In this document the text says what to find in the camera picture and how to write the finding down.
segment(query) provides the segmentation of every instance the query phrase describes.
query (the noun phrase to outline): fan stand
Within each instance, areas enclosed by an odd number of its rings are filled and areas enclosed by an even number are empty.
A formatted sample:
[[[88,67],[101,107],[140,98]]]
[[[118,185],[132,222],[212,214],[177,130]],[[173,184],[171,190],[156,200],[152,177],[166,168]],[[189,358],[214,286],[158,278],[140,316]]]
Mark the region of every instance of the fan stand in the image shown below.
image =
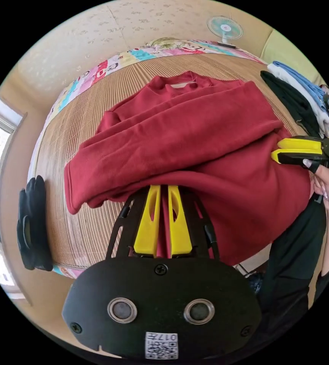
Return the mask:
[[[233,48],[233,49],[237,48],[236,46],[228,43],[228,39],[226,37],[225,32],[223,33],[223,38],[222,38],[221,42],[217,42],[217,44],[219,46],[223,46],[223,47],[228,47],[228,48]]]

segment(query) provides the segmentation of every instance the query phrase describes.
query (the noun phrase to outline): wall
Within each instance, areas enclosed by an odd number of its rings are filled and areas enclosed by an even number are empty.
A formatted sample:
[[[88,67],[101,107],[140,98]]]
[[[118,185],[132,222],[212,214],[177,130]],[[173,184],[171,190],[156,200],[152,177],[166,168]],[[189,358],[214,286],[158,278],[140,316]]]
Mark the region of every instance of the wall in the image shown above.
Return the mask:
[[[26,118],[14,132],[7,147],[0,171],[0,232],[2,248],[13,277],[28,299],[13,300],[30,320],[57,337],[81,346],[65,325],[62,307],[72,279],[53,272],[29,271],[22,264],[16,239],[19,191],[26,186],[30,158],[39,133],[43,128],[46,110],[34,102],[34,95],[13,69],[0,87],[0,97]]]
[[[212,0],[116,0],[50,31],[19,61],[19,73],[51,106],[64,87],[118,52],[161,37],[221,40],[207,27],[207,20],[216,15],[231,17],[243,27],[235,45],[261,55],[272,28],[232,6]]]

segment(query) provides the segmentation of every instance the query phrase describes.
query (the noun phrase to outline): colorful blanket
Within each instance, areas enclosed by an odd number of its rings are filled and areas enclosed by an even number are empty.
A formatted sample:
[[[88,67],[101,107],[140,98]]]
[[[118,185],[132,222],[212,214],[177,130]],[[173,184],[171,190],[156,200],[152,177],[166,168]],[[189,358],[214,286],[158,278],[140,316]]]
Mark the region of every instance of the colorful blanket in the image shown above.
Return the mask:
[[[46,124],[49,123],[68,103],[79,94],[89,89],[112,72],[125,66],[149,60],[157,57],[176,56],[181,54],[220,53],[229,56],[241,57],[255,62],[264,62],[258,57],[242,50],[219,46],[216,42],[200,40],[178,40],[175,38],[160,38],[147,43],[143,47],[121,52],[101,62],[89,71],[86,71],[78,79],[68,85],[59,95],[48,114]]]

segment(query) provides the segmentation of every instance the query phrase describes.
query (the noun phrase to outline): sticker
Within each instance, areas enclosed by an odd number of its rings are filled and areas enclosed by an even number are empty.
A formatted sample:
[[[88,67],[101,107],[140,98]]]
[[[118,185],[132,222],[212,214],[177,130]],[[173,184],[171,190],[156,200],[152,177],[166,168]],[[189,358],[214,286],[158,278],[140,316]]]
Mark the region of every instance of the sticker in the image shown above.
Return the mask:
[[[178,335],[176,333],[145,333],[145,358],[157,360],[178,359]]]

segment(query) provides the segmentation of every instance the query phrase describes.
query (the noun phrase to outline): window frame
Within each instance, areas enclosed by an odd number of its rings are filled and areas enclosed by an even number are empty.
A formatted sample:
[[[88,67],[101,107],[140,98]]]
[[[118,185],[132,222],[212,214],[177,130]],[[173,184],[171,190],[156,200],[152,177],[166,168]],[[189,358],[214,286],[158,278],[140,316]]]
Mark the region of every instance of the window frame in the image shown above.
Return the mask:
[[[21,120],[20,120],[19,124],[15,125],[12,122],[10,122],[7,118],[5,118],[4,116],[2,116],[0,114],[0,128],[10,134],[7,141],[6,141],[5,146],[3,148],[3,152],[2,152],[2,155],[1,155],[1,158],[0,158],[0,175],[1,175],[1,168],[2,168],[2,165],[3,165],[3,161],[4,161],[4,158],[7,154],[7,152],[8,152],[8,148],[9,148],[9,145],[10,145],[11,140],[13,138],[14,132],[19,128],[21,123],[24,121],[24,119],[27,116],[27,113],[22,114],[20,111],[16,110],[16,108],[9,105],[9,103],[6,102],[1,97],[0,97],[0,100],[1,100],[2,103],[4,103],[6,106],[8,106],[10,109],[12,109],[14,112],[16,112],[17,114],[19,114],[21,116]],[[0,284],[1,287],[4,289],[6,294],[11,299],[14,299],[14,300],[16,300],[16,299],[27,300],[25,295],[21,292],[21,289],[19,288],[19,285],[18,285],[18,283],[16,282],[16,280],[14,278],[13,271],[11,270],[11,268],[8,264],[8,260],[6,259],[6,255],[3,251],[2,242],[0,242],[0,256],[3,259],[4,265],[6,266],[6,269],[9,273],[10,277],[12,278],[12,282],[13,282],[13,285]]]

